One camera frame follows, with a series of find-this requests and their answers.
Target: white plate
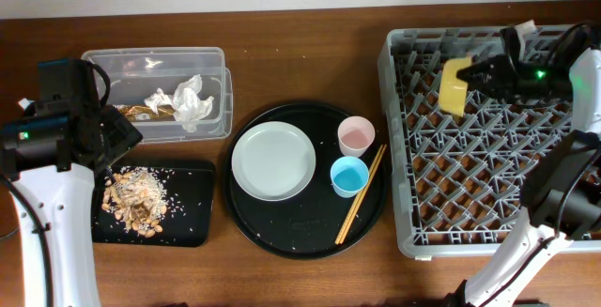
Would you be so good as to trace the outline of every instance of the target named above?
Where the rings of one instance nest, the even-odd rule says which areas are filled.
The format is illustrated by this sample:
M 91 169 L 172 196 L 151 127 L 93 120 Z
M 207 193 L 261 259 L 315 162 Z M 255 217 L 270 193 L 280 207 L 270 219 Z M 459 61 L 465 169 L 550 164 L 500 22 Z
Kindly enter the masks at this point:
M 250 128 L 232 154 L 232 172 L 243 190 L 266 201 L 288 199 L 309 184 L 316 151 L 304 132 L 283 122 Z

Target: gold wrapper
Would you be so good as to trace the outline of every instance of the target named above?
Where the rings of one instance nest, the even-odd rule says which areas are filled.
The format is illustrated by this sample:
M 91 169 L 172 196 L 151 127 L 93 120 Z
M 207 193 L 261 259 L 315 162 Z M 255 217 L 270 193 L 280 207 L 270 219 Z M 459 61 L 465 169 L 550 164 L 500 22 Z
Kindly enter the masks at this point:
M 159 106 L 157 108 L 158 114 L 152 112 L 145 105 L 115 105 L 115 107 L 131 122 L 173 117 L 173 113 L 176 111 L 169 105 Z

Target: wooden chopstick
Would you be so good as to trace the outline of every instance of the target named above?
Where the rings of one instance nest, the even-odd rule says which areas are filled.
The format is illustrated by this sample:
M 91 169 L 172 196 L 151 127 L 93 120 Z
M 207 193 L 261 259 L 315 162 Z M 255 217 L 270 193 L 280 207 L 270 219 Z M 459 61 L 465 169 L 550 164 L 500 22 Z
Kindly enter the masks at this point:
M 347 218 L 345 219 L 345 223 L 343 223 L 342 227 L 340 228 L 340 232 L 338 233 L 338 237 L 336 237 L 336 244 L 342 244 L 345 241 L 348 230 L 350 229 L 350 226 L 352 225 L 353 218 L 355 217 L 355 215 L 357 215 L 357 212 L 359 211 L 359 207 L 361 206 L 361 203 L 363 202 L 363 198 L 365 197 L 365 194 L 369 190 L 369 186 L 371 185 L 372 180 L 374 179 L 374 175 L 378 171 L 379 163 L 382 160 L 382 156 L 384 155 L 385 151 L 386 151 L 386 145 L 379 147 L 378 153 L 376 154 L 374 161 L 372 161 L 372 165 L 369 167 L 369 180 L 367 181 L 367 185 L 365 185 L 365 187 L 355 196 L 355 200 L 353 201 L 353 205 L 350 207 L 350 210 L 348 211 Z

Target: wire grid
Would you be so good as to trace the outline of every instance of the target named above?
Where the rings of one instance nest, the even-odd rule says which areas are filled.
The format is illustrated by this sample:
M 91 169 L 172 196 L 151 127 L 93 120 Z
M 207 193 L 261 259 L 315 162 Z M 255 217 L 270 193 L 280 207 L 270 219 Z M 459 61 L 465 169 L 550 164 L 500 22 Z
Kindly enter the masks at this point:
M 412 165 L 408 180 L 415 245 L 502 242 L 517 218 L 525 175 L 569 133 L 569 104 L 524 109 L 471 91 L 464 117 L 440 110 L 442 63 L 465 54 L 476 61 L 500 54 L 499 45 L 485 45 L 497 35 L 453 35 L 453 43 L 414 41 L 404 52 L 401 45 L 393 53 Z M 539 61 L 556 38 L 537 35 L 527 42 L 526 61 Z M 477 45 L 478 38 L 484 45 Z M 590 176 L 599 182 L 596 172 Z

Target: brown tabletop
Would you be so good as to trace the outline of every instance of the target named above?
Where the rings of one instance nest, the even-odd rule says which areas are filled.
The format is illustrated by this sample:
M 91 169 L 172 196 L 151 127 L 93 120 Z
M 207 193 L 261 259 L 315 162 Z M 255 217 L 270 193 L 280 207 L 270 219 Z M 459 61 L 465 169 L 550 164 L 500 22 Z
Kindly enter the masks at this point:
M 16 101 L 37 97 L 38 61 L 80 57 L 92 49 L 216 46 L 234 85 L 234 129 L 273 104 L 320 100 L 371 119 L 386 132 L 376 66 L 386 34 L 411 27 L 601 21 L 601 1 L 482 4 L 314 11 L 240 12 L 0 21 L 0 122 L 21 115 Z M 132 154 L 194 156 L 221 173 L 225 140 L 138 146 Z M 16 226 L 0 191 L 0 235 Z M 331 258 L 294 261 L 260 249 L 228 217 L 220 184 L 207 243 L 199 248 L 95 244 L 104 306 L 357 306 L 385 300 L 440 299 L 475 274 L 487 257 L 418 262 L 396 246 L 392 201 L 356 246 Z M 552 306 L 601 300 L 601 254 L 553 258 L 521 299 Z M 23 304 L 19 236 L 0 241 L 0 300 Z

